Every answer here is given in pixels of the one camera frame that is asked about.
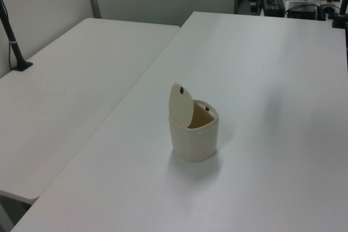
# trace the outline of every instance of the small trash can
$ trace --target small trash can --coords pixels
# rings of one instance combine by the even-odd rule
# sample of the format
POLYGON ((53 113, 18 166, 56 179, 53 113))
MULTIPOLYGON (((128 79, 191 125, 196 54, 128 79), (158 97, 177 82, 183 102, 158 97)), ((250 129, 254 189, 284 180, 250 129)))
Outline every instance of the small trash can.
POLYGON ((193 100, 180 84, 169 98, 169 127, 173 150, 184 160, 202 161, 216 150, 219 115, 208 103, 193 100))

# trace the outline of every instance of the tabletop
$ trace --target tabletop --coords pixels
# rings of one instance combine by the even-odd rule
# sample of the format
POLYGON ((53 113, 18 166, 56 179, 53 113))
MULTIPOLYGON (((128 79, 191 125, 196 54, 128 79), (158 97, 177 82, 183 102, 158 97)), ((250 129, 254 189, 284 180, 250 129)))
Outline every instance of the tabletop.
POLYGON ((13 231, 346 232, 347 90, 344 30, 195 12, 13 231), (219 113, 205 161, 172 151, 175 82, 219 113))
POLYGON ((32 204, 178 29, 89 18, 0 79, 0 195, 32 204))

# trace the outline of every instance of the black pole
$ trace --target black pole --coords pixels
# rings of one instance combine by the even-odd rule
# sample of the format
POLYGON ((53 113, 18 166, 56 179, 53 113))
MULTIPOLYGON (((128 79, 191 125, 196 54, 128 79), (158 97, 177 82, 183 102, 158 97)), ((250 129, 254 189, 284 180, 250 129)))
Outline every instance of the black pole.
POLYGON ((13 70, 22 72, 25 69, 31 67, 31 65, 33 65, 33 63, 26 62, 22 56, 20 47, 18 46, 15 34, 13 33, 13 30, 11 28, 10 21, 9 21, 9 18, 8 18, 8 15, 7 15, 7 12, 5 10, 5 6, 4 6, 2 0, 0 0, 0 19, 1 19, 2 25, 5 29, 5 32, 7 34, 7 37, 9 39, 9 43, 10 43, 12 50, 16 56, 16 59, 17 59, 17 66, 15 66, 13 68, 13 70))
POLYGON ((334 19, 332 21, 333 28, 342 28, 345 29, 347 26, 347 17, 346 11, 348 6, 348 0, 342 0, 341 8, 339 13, 335 13, 334 19))

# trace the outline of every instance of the black box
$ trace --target black box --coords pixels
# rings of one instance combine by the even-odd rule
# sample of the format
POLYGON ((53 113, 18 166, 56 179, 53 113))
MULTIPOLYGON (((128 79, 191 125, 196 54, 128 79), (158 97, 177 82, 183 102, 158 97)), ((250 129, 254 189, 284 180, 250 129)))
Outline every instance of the black box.
POLYGON ((288 18, 315 20, 315 12, 316 6, 314 3, 297 1, 289 2, 288 18))
POLYGON ((284 17, 285 6, 282 0, 264 0, 263 13, 265 16, 284 17))

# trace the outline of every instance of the monitor arm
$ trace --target monitor arm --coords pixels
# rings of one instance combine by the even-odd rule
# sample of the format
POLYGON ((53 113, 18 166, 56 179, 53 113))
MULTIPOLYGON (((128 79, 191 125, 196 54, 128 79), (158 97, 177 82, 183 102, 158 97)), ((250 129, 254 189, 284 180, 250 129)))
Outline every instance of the monitor arm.
POLYGON ((10 43, 12 50, 15 54, 15 57, 17 59, 17 66, 15 66, 13 68, 13 70, 22 72, 25 69, 31 67, 31 65, 33 65, 33 63, 26 62, 22 56, 22 53, 21 53, 21 50, 18 46, 15 34, 13 33, 13 30, 12 30, 11 25, 10 25, 10 21, 8 18, 8 14, 7 14, 4 2, 2 0, 0 0, 0 19, 1 19, 2 25, 5 29, 5 32, 7 34, 7 37, 9 39, 9 43, 10 43))

